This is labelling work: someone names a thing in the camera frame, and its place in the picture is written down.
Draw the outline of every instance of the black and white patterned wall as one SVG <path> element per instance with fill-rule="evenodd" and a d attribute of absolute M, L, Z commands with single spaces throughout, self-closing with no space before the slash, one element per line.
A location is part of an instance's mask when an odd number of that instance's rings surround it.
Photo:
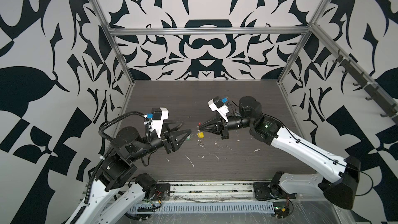
<path fill-rule="evenodd" d="M 0 0 L 1 223 L 72 214 L 128 86 L 88 0 Z"/>
<path fill-rule="evenodd" d="M 398 0 L 332 0 L 319 21 L 392 97 L 398 98 Z M 398 221 L 393 195 L 398 185 L 398 126 L 355 80 L 333 63 L 335 57 L 312 35 L 283 85 L 306 139 L 343 157 L 361 160 L 374 181 L 356 197 L 358 223 Z M 357 194 L 371 187 L 361 175 Z"/>
<path fill-rule="evenodd" d="M 300 34 L 119 36 L 134 79 L 277 79 Z"/>
<path fill-rule="evenodd" d="M 320 0 L 98 0 L 112 28 L 306 26 Z M 135 79 L 277 79 L 299 34 L 119 37 Z"/>

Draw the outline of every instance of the dark wooden table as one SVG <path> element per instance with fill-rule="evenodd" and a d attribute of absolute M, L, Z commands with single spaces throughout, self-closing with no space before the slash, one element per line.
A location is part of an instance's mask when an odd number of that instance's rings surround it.
<path fill-rule="evenodd" d="M 152 107 L 166 107 L 168 119 L 184 120 L 182 129 L 192 129 L 192 138 L 171 154 L 158 149 L 152 154 L 148 167 L 136 161 L 138 171 L 135 175 L 147 172 L 157 181 L 237 181 L 271 179 L 277 171 L 314 173 L 313 169 L 288 153 L 254 139 L 248 128 L 230 131 L 227 140 L 205 132 L 200 145 L 197 126 L 215 114 L 207 104 L 215 96 L 228 97 L 236 104 L 241 97 L 252 96 L 262 104 L 264 113 L 279 118 L 293 132 L 297 131 L 282 93 L 273 80 L 137 81 L 126 112 L 147 113 Z M 145 134 L 140 117 L 126 118 L 121 127 L 126 126 L 136 127 L 141 136 Z"/>

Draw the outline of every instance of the debris on table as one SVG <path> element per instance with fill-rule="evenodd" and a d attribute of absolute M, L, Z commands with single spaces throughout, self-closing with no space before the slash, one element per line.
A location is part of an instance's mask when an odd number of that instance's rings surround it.
<path fill-rule="evenodd" d="M 187 155 L 185 155 L 185 157 L 187 157 L 187 159 L 191 162 L 191 164 L 192 164 L 192 167 L 194 167 L 195 168 L 195 165 L 193 165 L 193 163 L 192 163 L 192 161 L 189 159 L 189 157 L 187 156 Z"/>

